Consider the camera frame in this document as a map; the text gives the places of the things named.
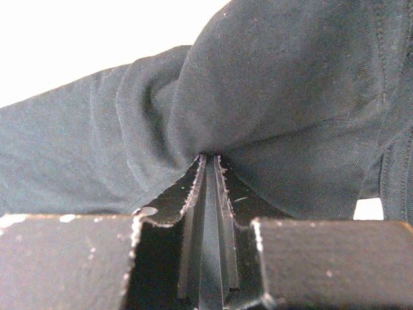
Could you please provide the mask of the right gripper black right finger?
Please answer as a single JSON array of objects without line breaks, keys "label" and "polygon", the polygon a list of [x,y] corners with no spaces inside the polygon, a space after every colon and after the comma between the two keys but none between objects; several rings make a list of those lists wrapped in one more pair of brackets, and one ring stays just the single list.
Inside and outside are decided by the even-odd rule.
[{"label": "right gripper black right finger", "polygon": [[228,224],[228,309],[411,309],[405,222],[297,220],[214,159]]}]

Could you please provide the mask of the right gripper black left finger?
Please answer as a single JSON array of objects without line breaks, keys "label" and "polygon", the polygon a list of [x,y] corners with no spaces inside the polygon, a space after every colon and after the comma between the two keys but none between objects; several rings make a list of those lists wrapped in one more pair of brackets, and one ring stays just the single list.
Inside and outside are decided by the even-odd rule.
[{"label": "right gripper black left finger", "polygon": [[2,216],[1,308],[182,307],[206,161],[133,215]]}]

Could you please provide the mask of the black t shirt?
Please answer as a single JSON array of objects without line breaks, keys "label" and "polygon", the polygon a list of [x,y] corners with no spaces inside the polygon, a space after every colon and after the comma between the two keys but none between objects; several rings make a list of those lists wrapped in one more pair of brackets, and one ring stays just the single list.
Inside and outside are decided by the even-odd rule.
[{"label": "black t shirt", "polygon": [[231,1],[191,46],[1,109],[2,213],[132,213],[220,154],[295,218],[412,221],[412,2]]}]

